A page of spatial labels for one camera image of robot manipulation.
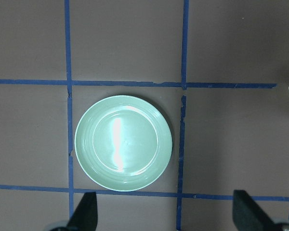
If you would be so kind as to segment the green plate near still arm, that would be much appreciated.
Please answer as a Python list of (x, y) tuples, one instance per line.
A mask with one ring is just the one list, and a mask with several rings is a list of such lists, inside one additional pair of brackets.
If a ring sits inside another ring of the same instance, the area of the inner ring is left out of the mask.
[(93, 104), (82, 115), (74, 137), (84, 173), (98, 185), (118, 192), (145, 188), (167, 168), (171, 129), (149, 102), (116, 95)]

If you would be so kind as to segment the idle left gripper black left finger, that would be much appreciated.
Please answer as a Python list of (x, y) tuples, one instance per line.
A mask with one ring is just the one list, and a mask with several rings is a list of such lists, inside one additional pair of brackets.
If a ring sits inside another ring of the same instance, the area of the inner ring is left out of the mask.
[(86, 192), (70, 218), (68, 231), (95, 231), (98, 224), (97, 197), (95, 192)]

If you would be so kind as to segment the idle left gripper black right finger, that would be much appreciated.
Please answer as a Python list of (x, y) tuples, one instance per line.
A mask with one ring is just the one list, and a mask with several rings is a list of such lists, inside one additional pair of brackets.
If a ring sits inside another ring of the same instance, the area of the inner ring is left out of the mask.
[(233, 223), (238, 231), (282, 231), (245, 190), (233, 192)]

